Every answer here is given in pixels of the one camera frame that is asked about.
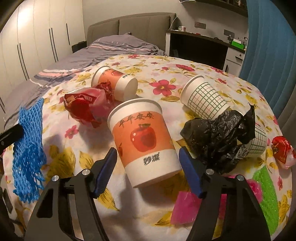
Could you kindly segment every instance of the grid pattern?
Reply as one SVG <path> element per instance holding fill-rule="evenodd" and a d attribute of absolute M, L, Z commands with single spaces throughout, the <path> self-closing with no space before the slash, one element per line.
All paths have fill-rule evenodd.
<path fill-rule="evenodd" d="M 225 105 L 227 102 L 208 82 L 197 87 L 188 101 L 188 107 L 200 118 L 211 120 Z"/>
<path fill-rule="evenodd" d="M 255 125 L 255 138 L 251 141 L 248 154 L 256 156 L 262 154 L 266 148 L 266 141 L 267 136 L 265 131 L 261 127 Z"/>

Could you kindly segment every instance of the metal screw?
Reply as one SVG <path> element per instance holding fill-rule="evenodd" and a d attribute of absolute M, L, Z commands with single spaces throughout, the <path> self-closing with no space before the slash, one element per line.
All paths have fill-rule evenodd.
<path fill-rule="evenodd" d="M 55 176 L 53 176 L 52 177 L 52 180 L 55 182 L 55 181 L 57 181 L 59 179 L 59 176 L 58 175 L 55 175 Z"/>
<path fill-rule="evenodd" d="M 238 175 L 238 176 L 237 176 L 237 179 L 238 179 L 239 181 L 243 181 L 243 180 L 244 180 L 244 177 L 243 177 L 242 175 Z"/>
<path fill-rule="evenodd" d="M 82 171 L 82 174 L 83 175 L 85 175 L 85 176 L 87 176 L 88 174 L 90 174 L 90 170 L 89 169 L 84 169 L 83 171 Z"/>
<path fill-rule="evenodd" d="M 213 175 L 215 173 L 213 169 L 207 169 L 205 172 L 209 175 Z"/>

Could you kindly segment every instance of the dark floating shelf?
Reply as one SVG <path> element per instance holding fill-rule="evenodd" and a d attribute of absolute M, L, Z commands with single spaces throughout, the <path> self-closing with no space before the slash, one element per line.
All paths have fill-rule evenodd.
<path fill-rule="evenodd" d="M 239 6 L 236 6 L 236 5 L 221 1 L 221 0 L 196 0 L 196 1 L 216 5 L 216 6 L 228 9 L 230 11 L 236 12 L 236 13 L 244 16 L 244 17 L 248 17 L 248 11 L 247 10 L 245 10 L 245 9 L 239 7 Z"/>

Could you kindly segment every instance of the green grid paper cup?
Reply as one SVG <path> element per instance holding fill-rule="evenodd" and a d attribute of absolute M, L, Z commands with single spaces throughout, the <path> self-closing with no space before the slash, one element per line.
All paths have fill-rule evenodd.
<path fill-rule="evenodd" d="M 229 107 L 221 95 L 201 75 L 188 81 L 183 88 L 180 100 L 200 118 L 208 120 L 216 119 Z"/>
<path fill-rule="evenodd" d="M 255 125 L 255 138 L 245 146 L 249 150 L 247 157 L 260 156 L 267 146 L 266 132 L 260 126 Z"/>

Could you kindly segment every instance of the white wardrobe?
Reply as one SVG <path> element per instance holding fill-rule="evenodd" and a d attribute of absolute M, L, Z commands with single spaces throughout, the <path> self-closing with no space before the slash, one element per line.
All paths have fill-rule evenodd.
<path fill-rule="evenodd" d="M 81 41 L 85 41 L 82 0 L 24 0 L 0 33 L 1 100 L 70 55 L 72 45 Z"/>

